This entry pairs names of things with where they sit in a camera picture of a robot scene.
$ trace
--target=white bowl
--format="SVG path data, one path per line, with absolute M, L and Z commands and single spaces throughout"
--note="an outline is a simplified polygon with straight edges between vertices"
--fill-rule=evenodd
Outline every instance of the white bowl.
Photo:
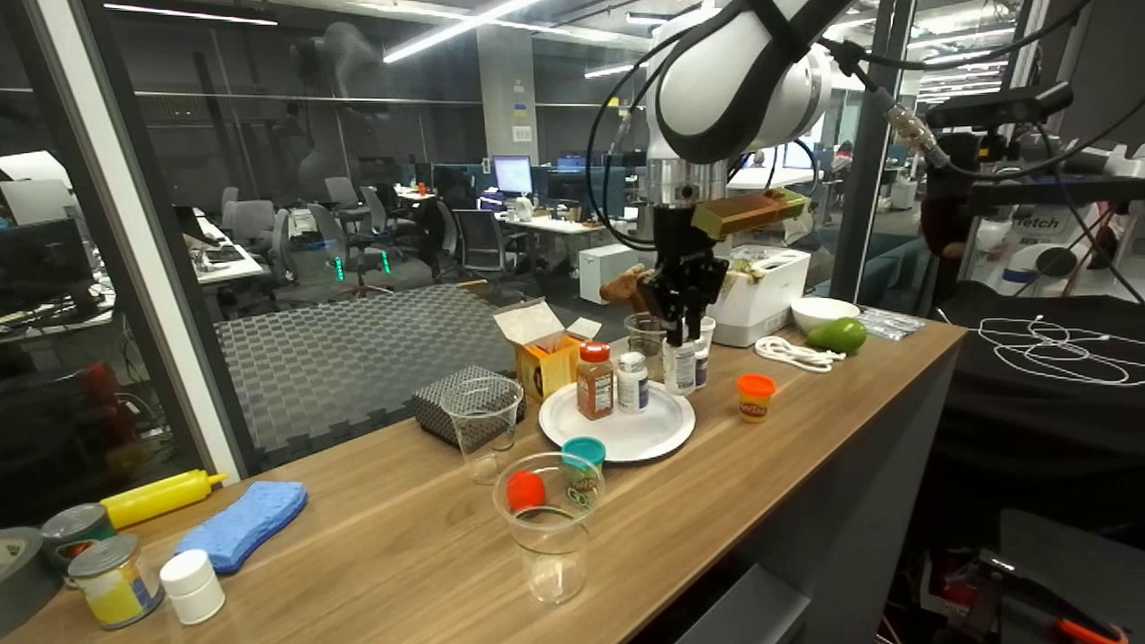
M 813 331 L 838 319 L 858 319 L 858 308 L 850 301 L 832 301 L 832 295 L 796 295 L 789 301 L 789 319 L 802 331 Z

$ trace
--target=white plate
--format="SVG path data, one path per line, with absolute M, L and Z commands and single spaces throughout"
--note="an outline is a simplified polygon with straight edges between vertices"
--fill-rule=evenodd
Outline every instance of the white plate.
M 639 416 L 584 418 L 575 387 L 563 387 L 541 404 L 541 431 L 559 446 L 573 436 L 594 436 L 606 443 L 606 460 L 652 460 L 687 443 L 693 411 L 663 384 L 647 384 L 647 409 Z

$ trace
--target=white box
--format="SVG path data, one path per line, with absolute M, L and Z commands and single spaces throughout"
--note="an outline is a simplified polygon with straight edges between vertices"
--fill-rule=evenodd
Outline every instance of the white box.
M 580 258 L 575 258 L 580 301 L 606 305 L 601 287 L 617 280 L 632 264 L 647 264 L 652 267 L 653 264 L 652 251 L 632 251 L 632 246 L 623 246 L 623 242 L 580 251 Z
M 716 343 L 751 345 L 788 322 L 788 305 L 805 292 L 813 254 L 762 246 L 755 262 L 733 262 L 713 305 Z

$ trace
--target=wooden table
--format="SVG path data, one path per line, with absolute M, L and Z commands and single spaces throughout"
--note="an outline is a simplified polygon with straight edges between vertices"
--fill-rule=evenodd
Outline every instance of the wooden table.
M 299 480 L 310 503 L 221 580 L 227 603 L 210 622 L 183 628 L 159 603 L 103 633 L 60 591 L 15 641 L 628 641 L 733 551 L 813 598 L 802 641 L 870 641 L 957 336 L 925 324 L 900 343 L 870 339 L 832 376 L 716 345 L 713 379 L 690 398 L 690 443 L 608 464 L 591 580 L 563 607 L 530 598 L 490 491 L 465 480 L 452 446 L 398 422 L 260 475 Z M 762 422 L 733 404 L 746 369 L 778 379 Z M 530 411 L 517 449 L 538 446 Z M 144 559 L 159 566 L 235 495 L 136 524 Z

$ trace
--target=orange box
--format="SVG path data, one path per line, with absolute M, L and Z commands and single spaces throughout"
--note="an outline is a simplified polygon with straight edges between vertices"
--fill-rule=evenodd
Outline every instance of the orange box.
M 502 331 L 516 343 L 516 379 L 530 400 L 544 400 L 575 379 L 575 350 L 594 339 L 601 322 L 575 319 L 569 329 L 547 301 L 521 301 L 495 314 Z

